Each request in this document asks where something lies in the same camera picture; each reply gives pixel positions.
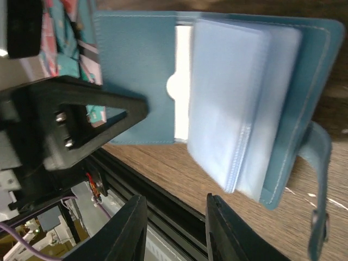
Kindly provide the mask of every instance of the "metal bolt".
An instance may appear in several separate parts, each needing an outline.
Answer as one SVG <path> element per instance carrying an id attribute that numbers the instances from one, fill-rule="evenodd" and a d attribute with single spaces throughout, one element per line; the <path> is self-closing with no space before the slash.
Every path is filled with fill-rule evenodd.
<path id="1" fill-rule="evenodd" d="M 65 147 L 70 148 L 74 144 L 72 139 L 68 139 L 65 141 Z"/>
<path id="2" fill-rule="evenodd" d="M 63 122 L 66 120 L 66 114 L 65 113 L 59 113 L 55 117 L 56 122 Z"/>

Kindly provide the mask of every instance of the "white paint mark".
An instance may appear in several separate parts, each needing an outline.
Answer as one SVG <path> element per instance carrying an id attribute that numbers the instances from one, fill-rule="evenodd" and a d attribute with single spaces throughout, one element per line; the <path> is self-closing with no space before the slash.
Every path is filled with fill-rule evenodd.
<path id="1" fill-rule="evenodd" d="M 311 202 L 311 201 L 309 201 L 308 199 L 304 199 L 304 200 L 306 200 L 311 206 L 313 206 L 313 207 L 315 207 L 316 208 L 316 205 L 313 203 L 313 202 Z"/>
<path id="2" fill-rule="evenodd" d="M 343 204 L 337 202 L 336 200 L 333 200 L 333 199 L 331 199 L 331 198 L 328 198 L 327 200 L 328 200 L 329 202 L 335 204 L 337 207 L 339 207 L 339 208 L 344 208 L 345 210 L 348 211 L 348 208 L 347 208 L 346 206 L 344 206 Z"/>
<path id="3" fill-rule="evenodd" d="M 289 188 L 287 188 L 287 187 L 285 187 L 285 190 L 288 191 L 288 192 L 290 192 L 290 193 L 292 193 L 293 195 L 296 195 L 291 189 L 289 189 Z"/>

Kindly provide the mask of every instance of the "leather strap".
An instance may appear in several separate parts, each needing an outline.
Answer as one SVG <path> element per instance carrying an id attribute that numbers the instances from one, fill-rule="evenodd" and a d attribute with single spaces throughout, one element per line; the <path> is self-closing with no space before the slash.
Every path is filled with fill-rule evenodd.
<path id="1" fill-rule="evenodd" d="M 318 208 L 313 211 L 312 231 L 308 243 L 308 255 L 312 261 L 319 260 L 328 232 L 326 213 L 327 169 L 331 155 L 331 138 L 317 123 L 311 122 L 303 138 L 299 156 L 316 170 L 318 176 Z"/>

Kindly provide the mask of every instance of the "wallet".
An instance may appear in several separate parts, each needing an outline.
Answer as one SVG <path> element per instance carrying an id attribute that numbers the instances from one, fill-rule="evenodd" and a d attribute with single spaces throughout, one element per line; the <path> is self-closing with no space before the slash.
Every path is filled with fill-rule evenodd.
<path id="1" fill-rule="evenodd" d="M 265 84 L 266 80 L 262 77 L 268 75 L 267 71 L 270 69 L 267 62 L 269 56 L 272 55 L 270 51 L 260 51 L 259 49 L 272 49 L 270 49 L 270 45 L 275 43 L 270 40 L 270 37 L 272 37 L 272 34 L 277 35 L 280 27 L 290 30 L 294 37 L 298 39 L 292 47 L 296 55 L 293 61 L 291 59 L 284 61 L 287 63 L 284 66 L 287 66 L 287 71 L 290 72 L 288 73 L 289 79 L 284 83 L 280 83 L 286 88 L 282 90 L 284 97 L 277 105 L 281 107 L 278 110 L 279 115 L 277 116 L 277 113 L 275 113 L 275 118 L 279 117 L 279 119 L 275 121 L 276 125 L 274 126 L 276 127 L 272 130 L 274 138 L 273 140 L 270 139 L 269 157 L 266 161 L 267 164 L 263 167 L 265 174 L 255 183 L 260 187 L 259 195 L 256 198 L 267 209 L 276 208 L 285 190 L 296 156 L 307 160 L 316 170 L 319 183 L 318 207 L 313 213 L 312 231 L 308 245 L 311 260 L 318 260 L 326 234 L 327 169 L 331 154 L 331 139 L 323 128 L 311 121 L 311 118 L 343 41 L 343 25 L 334 20 L 317 18 L 174 11 L 97 11 L 94 15 L 94 23 L 100 54 L 103 87 L 107 91 L 120 95 L 143 97 L 149 107 L 148 117 L 115 137 L 111 141 L 112 144 L 172 144 L 175 142 L 176 106 L 174 97 L 169 95 L 167 91 L 167 83 L 177 69 L 177 26 L 195 27 L 197 23 L 206 23 L 205 27 L 201 27 L 201 31 L 194 28 L 194 39 L 199 36 L 200 32 L 204 32 L 212 24 L 216 26 L 217 23 L 223 23 L 222 27 L 224 29 L 226 27 L 234 28 L 231 29 L 232 31 L 236 27 L 243 27 L 244 32 L 238 31 L 238 37 L 241 39 L 245 37 L 243 34 L 246 31 L 253 31 L 256 34 L 255 37 L 253 36 L 253 40 L 257 44 L 250 48 L 258 50 L 256 54 L 266 53 L 267 57 L 253 56 L 248 53 L 245 57 L 240 55 L 238 59 L 235 59 L 235 57 L 224 55 L 223 52 L 218 52 L 221 51 L 218 50 L 216 53 L 224 58 L 221 65 L 222 71 L 220 71 L 222 76 L 214 79 L 206 78 L 205 82 L 200 82 L 199 76 L 203 75 L 202 73 L 206 70 L 204 66 L 211 63 L 214 57 L 212 55 L 209 57 L 208 52 L 205 55 L 204 52 L 197 54 L 196 48 L 216 50 L 216 46 L 215 48 L 212 48 L 212 46 L 214 39 L 217 39 L 219 35 L 216 34 L 211 39 L 204 38 L 204 35 L 201 35 L 202 39 L 206 39 L 204 43 L 206 45 L 209 43 L 210 45 L 207 46 L 211 49 L 204 49 L 202 41 L 200 44 L 193 41 L 189 54 L 191 65 L 188 66 L 192 74 L 191 76 L 186 75 L 191 82 L 190 104 L 188 107 L 188 150 L 207 173 L 214 171 L 214 168 L 210 170 L 211 166 L 204 166 L 204 157 L 211 159 L 216 156 L 217 163 L 227 157 L 227 161 L 231 161 L 234 168 L 221 169 L 226 173 L 223 180 L 219 180 L 219 176 L 211 176 L 225 190 L 229 189 L 231 192 L 234 189 L 243 188 L 245 194 L 247 194 L 247 182 L 251 181 L 254 175 L 253 168 L 246 164 L 252 163 L 248 146 L 257 144 L 253 142 L 258 141 L 257 138 L 253 137 L 253 132 L 260 130 L 257 127 L 259 124 L 257 119 L 260 120 L 262 117 L 257 116 L 260 114 L 258 106 L 260 99 L 262 99 L 263 86 L 267 86 Z M 226 36 L 226 41 L 231 40 L 229 37 L 233 38 L 231 35 Z M 240 46 L 238 47 L 231 42 L 231 45 L 226 45 L 225 49 L 231 47 L 240 48 Z M 256 67 L 253 67 L 253 61 L 256 62 Z M 231 72 L 228 66 L 232 64 L 235 66 L 236 62 L 244 70 L 240 70 L 238 73 Z M 223 86 L 228 86 L 228 83 L 235 80 L 232 77 L 233 75 L 243 79 L 242 73 L 248 70 L 252 71 L 253 74 L 246 75 L 244 79 L 249 79 L 249 75 L 252 75 L 254 83 L 251 85 L 256 86 L 254 89 L 250 87 L 251 85 L 247 85 L 245 80 L 233 82 L 234 85 L 241 84 L 243 86 L 241 92 L 238 93 L 240 97 L 244 97 L 243 102 L 241 102 Z M 215 91 L 209 92 L 209 86 L 213 85 L 215 85 Z M 250 92 L 247 92 L 248 88 L 252 89 L 252 96 L 248 96 L 250 95 Z M 199 90 L 205 90 L 207 95 L 202 95 Z M 234 110 L 243 108 L 241 110 L 243 115 L 247 115 L 239 119 L 238 126 L 234 125 L 235 122 L 231 122 L 231 129 L 241 134 L 238 136 L 238 140 L 231 141 L 224 138 L 228 137 L 228 133 L 226 133 L 228 128 L 223 124 L 221 124 L 221 128 L 224 128 L 225 134 L 218 137 L 214 136 L 214 133 L 219 132 L 212 131 L 212 127 L 218 126 L 225 118 L 221 113 L 212 114 L 211 110 L 202 109 L 200 111 L 197 109 L 203 108 L 202 105 L 199 105 L 202 104 L 202 101 L 206 101 L 204 104 L 207 105 L 220 101 L 219 98 L 224 96 L 223 94 L 230 97 L 233 103 L 224 100 L 221 103 L 217 102 L 219 106 L 223 104 L 225 111 L 229 111 L 231 108 L 234 108 Z M 106 109 L 107 118 L 113 117 L 116 113 L 116 111 Z M 207 117 L 198 118 L 194 116 L 202 115 L 202 113 L 206 114 Z M 199 138 L 200 130 L 205 135 L 201 135 Z M 218 146 L 215 142 L 207 145 L 210 140 L 219 141 L 221 145 Z M 202 150 L 202 148 L 212 146 L 215 146 L 212 151 L 205 150 L 204 152 Z M 214 151 L 228 153 L 218 154 L 213 153 Z M 238 177 L 243 172 L 249 175 L 246 183 Z M 229 181 L 232 181 L 233 185 L 224 187 L 223 184 L 228 184 Z"/>

